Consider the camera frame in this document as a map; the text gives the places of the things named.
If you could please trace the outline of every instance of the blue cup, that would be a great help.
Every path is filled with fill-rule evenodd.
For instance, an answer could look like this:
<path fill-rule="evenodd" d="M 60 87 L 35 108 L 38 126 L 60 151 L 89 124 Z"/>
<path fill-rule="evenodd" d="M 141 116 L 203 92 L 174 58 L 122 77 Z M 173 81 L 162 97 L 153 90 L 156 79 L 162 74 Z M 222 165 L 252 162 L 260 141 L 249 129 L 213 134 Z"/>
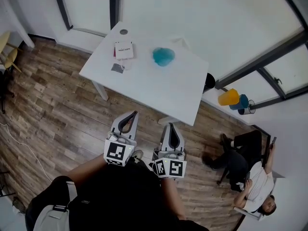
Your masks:
<path fill-rule="evenodd" d="M 229 105 L 231 110 L 240 110 L 248 108 L 248 98 L 245 94 L 240 95 L 240 101 L 237 104 Z"/>

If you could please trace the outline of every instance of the wooden floor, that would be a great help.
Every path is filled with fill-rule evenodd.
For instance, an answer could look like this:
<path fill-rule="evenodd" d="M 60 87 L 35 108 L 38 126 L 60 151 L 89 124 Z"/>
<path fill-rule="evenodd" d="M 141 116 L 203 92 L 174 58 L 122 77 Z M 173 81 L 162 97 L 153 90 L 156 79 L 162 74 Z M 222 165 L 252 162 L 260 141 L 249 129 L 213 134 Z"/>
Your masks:
<path fill-rule="evenodd" d="M 52 41 L 33 40 L 35 49 L 24 47 L 17 58 L 23 73 L 14 71 L 9 89 L 15 98 L 8 97 L 0 122 L 9 124 L 18 141 L 30 145 L 48 176 L 53 179 L 101 154 L 112 121 L 130 110 L 140 113 L 136 138 L 149 163 L 163 131 L 157 121 L 164 115 L 111 90 L 107 90 L 109 100 L 104 101 L 92 83 L 79 76 L 89 54 Z M 203 166 L 200 157 L 203 152 L 215 157 L 222 154 L 221 133 L 234 137 L 254 128 L 204 102 L 193 127 L 176 125 L 188 153 L 186 176 L 177 181 L 188 218 L 212 231 L 233 230 L 241 217 L 232 209 L 236 193 L 227 182 L 218 187 L 222 172 Z M 3 126 L 0 162 L 11 172 L 8 182 L 25 205 L 50 183 L 29 149 L 10 138 Z"/>

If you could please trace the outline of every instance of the shoe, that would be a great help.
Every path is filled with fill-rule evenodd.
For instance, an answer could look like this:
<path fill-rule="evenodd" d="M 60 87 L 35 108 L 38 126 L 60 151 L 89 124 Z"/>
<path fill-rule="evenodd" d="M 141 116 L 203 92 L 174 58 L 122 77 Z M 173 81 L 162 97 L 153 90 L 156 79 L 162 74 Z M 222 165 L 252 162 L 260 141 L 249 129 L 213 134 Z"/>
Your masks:
<path fill-rule="evenodd" d="M 224 152 L 233 149 L 233 148 L 231 147 L 231 141 L 232 141 L 232 139 L 229 139 L 224 133 L 221 134 L 220 137 L 221 137 L 221 144 L 222 144 L 222 146 L 223 146 Z"/>
<path fill-rule="evenodd" d="M 203 155 L 203 156 L 202 156 L 202 162 L 203 162 L 204 165 L 210 167 L 212 170 L 215 170 L 215 171 L 218 170 L 218 169 L 213 168 L 213 167 L 211 166 L 212 163 L 213 163 L 213 159 L 210 158 L 209 156 Z"/>
<path fill-rule="evenodd" d="M 142 157 L 143 157 L 143 151 L 142 151 L 142 150 L 137 150 L 137 151 L 135 151 L 135 152 L 131 155 L 131 157 L 134 157 L 134 158 L 137 158 L 137 159 L 141 160 Z"/>

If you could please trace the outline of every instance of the white table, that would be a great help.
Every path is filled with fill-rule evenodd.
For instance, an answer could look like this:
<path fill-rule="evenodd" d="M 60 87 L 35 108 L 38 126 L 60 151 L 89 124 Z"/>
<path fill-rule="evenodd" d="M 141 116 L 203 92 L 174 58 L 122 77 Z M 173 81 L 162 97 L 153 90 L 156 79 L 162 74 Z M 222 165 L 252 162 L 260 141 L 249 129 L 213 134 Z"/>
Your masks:
<path fill-rule="evenodd" d="M 121 29 L 128 30 L 126 35 Z M 139 103 L 147 105 L 168 117 L 159 124 L 182 121 L 193 126 L 201 101 L 208 70 L 208 63 L 167 39 L 150 37 L 138 28 L 129 28 L 119 22 L 103 39 L 88 59 L 80 75 L 92 80 L 99 94 L 108 100 L 104 87 L 121 93 Z M 134 59 L 127 63 L 130 70 L 122 74 L 111 71 L 114 63 L 115 42 L 131 40 Z M 170 48 L 175 59 L 166 67 L 157 65 L 152 52 L 157 47 Z"/>

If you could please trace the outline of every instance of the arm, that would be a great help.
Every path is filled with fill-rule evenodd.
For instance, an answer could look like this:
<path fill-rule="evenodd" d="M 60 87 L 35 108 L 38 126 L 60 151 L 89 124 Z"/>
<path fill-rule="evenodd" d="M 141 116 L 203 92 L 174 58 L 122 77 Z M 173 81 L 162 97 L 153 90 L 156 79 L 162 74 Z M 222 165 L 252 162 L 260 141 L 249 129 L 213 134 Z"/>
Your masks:
<path fill-rule="evenodd" d="M 173 179 L 162 179 L 161 186 L 167 201 L 167 206 L 177 215 L 179 220 L 186 220 L 185 208 L 178 193 L 175 181 Z"/>
<path fill-rule="evenodd" d="M 103 155 L 100 155 L 67 172 L 66 176 L 68 176 L 76 186 L 80 186 L 86 179 L 97 173 L 105 165 L 107 165 L 107 163 Z"/>
<path fill-rule="evenodd" d="M 252 180 L 248 179 L 245 182 L 245 188 L 244 190 L 239 193 L 236 198 L 234 199 L 234 205 L 238 208 L 243 209 L 246 205 L 246 200 L 244 199 L 245 196 L 249 193 L 249 189 L 252 187 Z"/>
<path fill-rule="evenodd" d="M 269 158 L 268 161 L 264 167 L 265 173 L 269 174 L 271 172 L 271 168 L 273 166 L 273 159 L 274 159 L 274 153 L 275 153 L 275 144 L 273 144 L 272 148 L 269 150 Z"/>

